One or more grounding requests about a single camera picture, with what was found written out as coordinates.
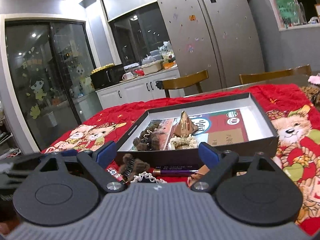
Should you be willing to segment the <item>cream knit scrunchie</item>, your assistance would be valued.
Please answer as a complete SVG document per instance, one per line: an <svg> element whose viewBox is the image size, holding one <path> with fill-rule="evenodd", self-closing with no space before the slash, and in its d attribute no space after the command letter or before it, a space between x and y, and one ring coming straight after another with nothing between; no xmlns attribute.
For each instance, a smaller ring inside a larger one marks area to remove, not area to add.
<svg viewBox="0 0 320 240"><path fill-rule="evenodd" d="M187 137L174 136L169 140L168 149L170 150L185 150L191 148L197 148L198 142L193 135Z"/></svg>

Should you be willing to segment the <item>brown gold paper pyramid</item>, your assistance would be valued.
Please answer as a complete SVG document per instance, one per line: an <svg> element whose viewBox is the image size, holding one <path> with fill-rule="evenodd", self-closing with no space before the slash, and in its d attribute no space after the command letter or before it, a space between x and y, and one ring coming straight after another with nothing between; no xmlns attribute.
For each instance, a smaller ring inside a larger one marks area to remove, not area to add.
<svg viewBox="0 0 320 240"><path fill-rule="evenodd" d="M175 126L174 135L186 138L189 135L193 135L198 129L198 126L192 122L186 111L182 111L180 121Z"/></svg>

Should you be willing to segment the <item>brown knit scrunchie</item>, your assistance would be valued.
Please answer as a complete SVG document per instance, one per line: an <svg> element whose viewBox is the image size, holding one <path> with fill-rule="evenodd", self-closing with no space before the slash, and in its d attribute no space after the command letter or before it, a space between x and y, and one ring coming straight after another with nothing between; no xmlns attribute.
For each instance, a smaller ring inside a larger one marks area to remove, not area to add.
<svg viewBox="0 0 320 240"><path fill-rule="evenodd" d="M150 122L148 126L140 133L140 140L147 138L151 133L153 133L154 130L159 127L160 123L161 122L159 120Z"/></svg>

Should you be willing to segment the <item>brown fuzzy hair claw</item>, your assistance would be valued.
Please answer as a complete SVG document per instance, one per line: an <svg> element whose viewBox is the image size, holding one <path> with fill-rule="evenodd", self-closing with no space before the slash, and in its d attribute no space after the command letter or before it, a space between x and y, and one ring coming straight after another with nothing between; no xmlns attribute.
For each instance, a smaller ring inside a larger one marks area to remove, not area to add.
<svg viewBox="0 0 320 240"><path fill-rule="evenodd" d="M136 137L133 140L133 145L137 151L159 151L160 140L156 134L145 134L142 137Z"/></svg>

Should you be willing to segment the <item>polka-dot brown paper pyramid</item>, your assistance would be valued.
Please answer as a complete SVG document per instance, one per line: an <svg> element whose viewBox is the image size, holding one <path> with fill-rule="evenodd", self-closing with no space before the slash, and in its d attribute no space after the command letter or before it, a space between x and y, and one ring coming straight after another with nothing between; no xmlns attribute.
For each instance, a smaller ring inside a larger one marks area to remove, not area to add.
<svg viewBox="0 0 320 240"><path fill-rule="evenodd" d="M203 165L195 173L191 174L187 179L188 187L191 187L195 182L199 181L204 175L209 172L209 168L206 165Z"/></svg>

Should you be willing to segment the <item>red small tube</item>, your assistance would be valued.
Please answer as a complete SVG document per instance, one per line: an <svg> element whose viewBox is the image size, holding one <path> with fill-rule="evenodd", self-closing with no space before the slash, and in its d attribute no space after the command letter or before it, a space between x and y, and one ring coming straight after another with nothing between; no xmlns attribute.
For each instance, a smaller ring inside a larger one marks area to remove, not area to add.
<svg viewBox="0 0 320 240"><path fill-rule="evenodd" d="M117 181L122 181L123 176L113 167L109 167L106 169Z"/></svg>

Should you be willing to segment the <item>brown fuzzy claw clip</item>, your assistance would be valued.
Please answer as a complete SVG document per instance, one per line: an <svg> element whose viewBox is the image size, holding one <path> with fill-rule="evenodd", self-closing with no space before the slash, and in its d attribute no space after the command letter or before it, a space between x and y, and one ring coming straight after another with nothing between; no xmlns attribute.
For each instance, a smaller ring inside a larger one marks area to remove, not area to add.
<svg viewBox="0 0 320 240"><path fill-rule="evenodd" d="M147 172L150 165L138 158L134 158L131 154L127 153L123 156L123 164L119 168L119 173L122 175L125 183L131 182L134 176L140 173Z"/></svg>

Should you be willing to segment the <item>printed book in box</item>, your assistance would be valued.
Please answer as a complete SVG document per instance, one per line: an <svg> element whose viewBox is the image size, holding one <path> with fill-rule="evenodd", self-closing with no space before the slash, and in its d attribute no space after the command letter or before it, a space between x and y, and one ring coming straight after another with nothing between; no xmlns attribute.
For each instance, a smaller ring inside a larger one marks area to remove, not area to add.
<svg viewBox="0 0 320 240"><path fill-rule="evenodd" d="M199 144L206 142L212 146L220 146L248 141L244 120L239 109L191 115L189 118L199 128L193 134ZM159 136L160 150L170 150L168 149L169 140L176 136L174 129L180 118L158 120L161 123L153 133Z"/></svg>

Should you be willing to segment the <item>black white lace scrunchie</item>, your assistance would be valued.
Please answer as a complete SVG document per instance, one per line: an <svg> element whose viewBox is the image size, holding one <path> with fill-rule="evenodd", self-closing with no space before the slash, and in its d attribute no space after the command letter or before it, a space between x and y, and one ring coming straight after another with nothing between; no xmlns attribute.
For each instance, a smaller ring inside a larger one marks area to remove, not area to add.
<svg viewBox="0 0 320 240"><path fill-rule="evenodd" d="M165 184L167 183L163 179L155 178L151 173L143 172L139 175L134 175L133 180L130 183L156 183L156 184Z"/></svg>

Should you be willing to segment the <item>black shallow box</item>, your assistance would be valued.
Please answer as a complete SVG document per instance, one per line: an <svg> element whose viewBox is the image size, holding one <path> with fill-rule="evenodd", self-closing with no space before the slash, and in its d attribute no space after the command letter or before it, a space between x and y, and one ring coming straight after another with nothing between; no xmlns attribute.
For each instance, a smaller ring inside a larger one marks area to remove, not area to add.
<svg viewBox="0 0 320 240"><path fill-rule="evenodd" d="M171 146L182 112L187 113L198 130L192 135L194 148ZM133 141L149 125L159 122L158 151L135 151ZM150 109L133 123L117 141L115 162L121 165L127 153L152 167L162 165L201 165L197 147L201 142L220 151L230 150L240 156L264 152L276 153L279 137L269 118L251 93L235 94L201 101Z"/></svg>

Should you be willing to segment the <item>purple pen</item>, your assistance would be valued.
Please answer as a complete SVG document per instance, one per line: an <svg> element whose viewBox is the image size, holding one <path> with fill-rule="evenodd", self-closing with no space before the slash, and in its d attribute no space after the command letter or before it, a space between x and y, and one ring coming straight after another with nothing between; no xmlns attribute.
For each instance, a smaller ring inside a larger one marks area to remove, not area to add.
<svg viewBox="0 0 320 240"><path fill-rule="evenodd" d="M191 174L196 173L198 170L161 170L154 169L152 171L153 176L164 176L164 177L187 177Z"/></svg>

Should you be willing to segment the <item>red bear-print quilt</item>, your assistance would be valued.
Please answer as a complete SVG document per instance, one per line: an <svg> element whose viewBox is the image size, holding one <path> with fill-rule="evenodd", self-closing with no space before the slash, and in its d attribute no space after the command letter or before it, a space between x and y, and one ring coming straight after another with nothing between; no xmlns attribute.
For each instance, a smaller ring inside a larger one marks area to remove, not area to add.
<svg viewBox="0 0 320 240"><path fill-rule="evenodd" d="M248 91L260 103L278 134L273 161L303 195L296 224L306 233L316 234L319 232L319 113L296 85L257 85ZM65 133L47 152L97 150L106 141L118 141L145 111L186 102L186 98L161 98L110 107ZM278 215L289 208L291 198L287 197L274 209L259 209L258 205L268 203L268 189L259 185L245 187L245 175L239 172L237 178L227 180L225 188L231 193L220 192L219 204L225 210L266 218L268 213Z"/></svg>

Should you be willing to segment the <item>black microwave oven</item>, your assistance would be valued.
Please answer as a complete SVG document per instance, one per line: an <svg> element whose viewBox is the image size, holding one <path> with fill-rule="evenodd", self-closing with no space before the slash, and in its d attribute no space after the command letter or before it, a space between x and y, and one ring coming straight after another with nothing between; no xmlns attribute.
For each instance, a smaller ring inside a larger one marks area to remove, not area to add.
<svg viewBox="0 0 320 240"><path fill-rule="evenodd" d="M107 64L92 71L90 77L95 90L110 87L122 80L125 70L122 64Z"/></svg>

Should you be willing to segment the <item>right wooden chair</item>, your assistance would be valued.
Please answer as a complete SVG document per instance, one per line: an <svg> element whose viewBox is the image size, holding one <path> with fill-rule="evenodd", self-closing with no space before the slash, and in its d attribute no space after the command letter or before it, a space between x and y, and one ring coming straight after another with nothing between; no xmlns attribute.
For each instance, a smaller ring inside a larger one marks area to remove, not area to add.
<svg viewBox="0 0 320 240"><path fill-rule="evenodd" d="M309 64L299 66L296 68L290 68L286 70L279 70L274 72L263 72L255 74L239 74L239 80L242 85L255 83L265 80L277 79L281 77L293 76L293 75L311 75L311 66Z"/></svg>

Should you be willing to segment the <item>wooden chair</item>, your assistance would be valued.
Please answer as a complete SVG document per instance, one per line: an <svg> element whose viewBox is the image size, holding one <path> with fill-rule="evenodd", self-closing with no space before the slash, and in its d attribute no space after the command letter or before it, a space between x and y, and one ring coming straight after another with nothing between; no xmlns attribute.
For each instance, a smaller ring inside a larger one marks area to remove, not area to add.
<svg viewBox="0 0 320 240"><path fill-rule="evenodd" d="M265 80L277 79L281 77L293 76L293 75L311 75L311 66L309 64L299 66L296 68L290 68L286 70L279 70L274 72L263 72L255 74L239 74L239 80L242 85L255 83Z"/></svg>
<svg viewBox="0 0 320 240"><path fill-rule="evenodd" d="M176 79L156 81L156 87L164 90L167 98L170 98L169 90L185 89L191 86L196 86L197 92L202 93L203 90L200 83L208 78L208 70L202 70Z"/></svg>

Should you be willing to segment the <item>white kitchen cabinet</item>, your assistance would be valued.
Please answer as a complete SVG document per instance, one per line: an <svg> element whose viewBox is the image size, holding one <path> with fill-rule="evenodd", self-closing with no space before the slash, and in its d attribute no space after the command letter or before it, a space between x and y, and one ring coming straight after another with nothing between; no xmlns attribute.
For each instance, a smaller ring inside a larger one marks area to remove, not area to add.
<svg viewBox="0 0 320 240"><path fill-rule="evenodd" d="M96 91L103 109L126 103L150 101L165 97L165 91L156 87L157 81L180 77L177 67L136 77Z"/></svg>

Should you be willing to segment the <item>left wooden chair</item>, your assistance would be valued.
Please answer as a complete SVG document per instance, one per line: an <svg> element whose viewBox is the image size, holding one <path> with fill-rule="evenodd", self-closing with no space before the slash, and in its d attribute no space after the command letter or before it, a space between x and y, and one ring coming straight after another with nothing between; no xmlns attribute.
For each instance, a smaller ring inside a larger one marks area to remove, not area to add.
<svg viewBox="0 0 320 240"><path fill-rule="evenodd" d="M170 98L169 90L185 89L191 86L196 86L197 92L202 93L203 90L200 83L208 78L208 70L202 70L176 79L156 81L156 87L164 90L167 98Z"/></svg>

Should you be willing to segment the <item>white mug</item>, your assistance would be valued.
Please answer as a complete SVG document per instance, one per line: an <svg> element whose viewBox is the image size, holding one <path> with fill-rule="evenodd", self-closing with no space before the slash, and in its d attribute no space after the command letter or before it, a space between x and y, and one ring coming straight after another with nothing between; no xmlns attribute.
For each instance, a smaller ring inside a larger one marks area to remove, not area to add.
<svg viewBox="0 0 320 240"><path fill-rule="evenodd" d="M125 73L125 74L122 75L122 80L130 80L130 79L132 79L134 77L135 76L131 72L129 72L129 73Z"/></svg>

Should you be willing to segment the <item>glass sliding door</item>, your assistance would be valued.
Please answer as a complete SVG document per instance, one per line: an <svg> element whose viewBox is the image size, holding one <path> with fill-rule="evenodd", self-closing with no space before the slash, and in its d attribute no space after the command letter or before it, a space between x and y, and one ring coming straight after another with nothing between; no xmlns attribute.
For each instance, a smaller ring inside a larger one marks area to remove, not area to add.
<svg viewBox="0 0 320 240"><path fill-rule="evenodd" d="M5 41L17 101L40 149L98 111L91 94L95 63L84 23L6 22Z"/></svg>

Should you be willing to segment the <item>brown woven coaster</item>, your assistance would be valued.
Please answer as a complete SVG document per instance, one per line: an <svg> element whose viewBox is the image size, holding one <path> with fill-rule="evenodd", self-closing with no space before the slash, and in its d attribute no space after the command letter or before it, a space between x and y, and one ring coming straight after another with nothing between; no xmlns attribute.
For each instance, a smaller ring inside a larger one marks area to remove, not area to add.
<svg viewBox="0 0 320 240"><path fill-rule="evenodd" d="M300 89L314 105L319 105L319 88L311 86L302 86L300 87Z"/></svg>

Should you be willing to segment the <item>beige plastic basin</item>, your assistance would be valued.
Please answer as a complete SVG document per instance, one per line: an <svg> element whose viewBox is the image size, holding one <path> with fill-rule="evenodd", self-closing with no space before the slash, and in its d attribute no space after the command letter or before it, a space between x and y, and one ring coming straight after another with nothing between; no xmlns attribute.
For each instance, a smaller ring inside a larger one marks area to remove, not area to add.
<svg viewBox="0 0 320 240"><path fill-rule="evenodd" d="M144 75L153 74L162 70L162 61L154 61L141 66Z"/></svg>

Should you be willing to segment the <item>snack bag on counter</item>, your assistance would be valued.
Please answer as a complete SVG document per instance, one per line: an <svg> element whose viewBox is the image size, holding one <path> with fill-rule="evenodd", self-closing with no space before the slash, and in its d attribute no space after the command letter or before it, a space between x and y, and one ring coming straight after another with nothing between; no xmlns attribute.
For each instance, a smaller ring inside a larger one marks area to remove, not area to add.
<svg viewBox="0 0 320 240"><path fill-rule="evenodd" d="M175 61L175 55L170 41L164 41L159 48L159 53L165 62L172 63Z"/></svg>

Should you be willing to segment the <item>silver double-door refrigerator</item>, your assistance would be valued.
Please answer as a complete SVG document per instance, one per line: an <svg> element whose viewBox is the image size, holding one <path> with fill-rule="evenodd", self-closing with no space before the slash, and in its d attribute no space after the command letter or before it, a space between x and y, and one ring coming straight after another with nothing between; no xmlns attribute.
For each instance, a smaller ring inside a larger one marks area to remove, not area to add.
<svg viewBox="0 0 320 240"><path fill-rule="evenodd" d="M207 70L204 92L265 70L247 0L157 0L180 76Z"/></svg>

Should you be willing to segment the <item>green paper sign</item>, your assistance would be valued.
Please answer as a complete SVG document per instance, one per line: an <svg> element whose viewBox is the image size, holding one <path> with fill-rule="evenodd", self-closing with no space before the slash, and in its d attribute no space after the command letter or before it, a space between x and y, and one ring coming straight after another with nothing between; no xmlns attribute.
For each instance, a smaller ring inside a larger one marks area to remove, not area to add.
<svg viewBox="0 0 320 240"><path fill-rule="evenodd" d="M284 28L300 24L297 3L295 0L276 0L276 6Z"/></svg>

